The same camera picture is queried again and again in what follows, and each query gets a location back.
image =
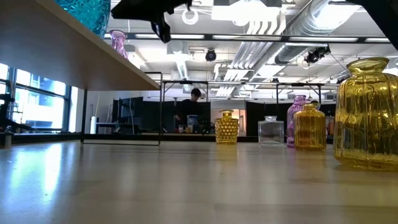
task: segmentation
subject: ceiling beam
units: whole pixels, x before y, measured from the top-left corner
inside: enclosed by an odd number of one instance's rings
[[[225,42],[282,42],[299,45],[313,44],[391,44],[387,37],[358,36],[297,36],[297,35],[247,35],[247,34],[171,34],[172,40],[185,41],[225,41]],[[126,40],[159,41],[156,34],[127,33]]]

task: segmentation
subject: table surface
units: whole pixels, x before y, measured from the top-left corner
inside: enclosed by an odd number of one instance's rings
[[[0,150],[5,223],[398,223],[398,173],[212,142]]]

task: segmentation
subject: hobnail glass vase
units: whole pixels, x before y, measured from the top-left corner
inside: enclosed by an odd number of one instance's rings
[[[109,32],[112,38],[112,47],[115,51],[121,54],[124,58],[127,58],[127,52],[124,49],[124,40],[126,40],[126,33],[121,30],[111,30]]]
[[[266,116],[265,121],[258,122],[259,144],[280,145],[284,143],[284,122],[277,121],[276,116]]]
[[[216,119],[217,144],[236,144],[239,120],[232,118],[233,110],[222,110],[223,116]]]
[[[111,0],[55,0],[55,2],[98,37],[104,38],[111,12]]]
[[[398,78],[383,73],[389,60],[347,65],[353,75],[338,89],[334,157],[342,164],[398,170]]]
[[[294,114],[294,148],[305,151],[326,150],[326,118],[309,103]]]
[[[305,95],[296,95],[293,105],[287,110],[287,140],[288,147],[294,147],[294,114],[302,111],[305,104]]]

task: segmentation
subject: wooden shelf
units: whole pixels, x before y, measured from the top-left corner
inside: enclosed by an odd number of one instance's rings
[[[86,90],[158,90],[54,0],[5,0],[0,63]]]

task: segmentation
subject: dark hair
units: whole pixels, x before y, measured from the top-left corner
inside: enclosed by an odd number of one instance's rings
[[[194,88],[194,89],[191,91],[191,95],[194,95],[194,96],[196,96],[196,97],[200,97],[200,96],[201,96],[201,92],[200,92],[199,89]]]

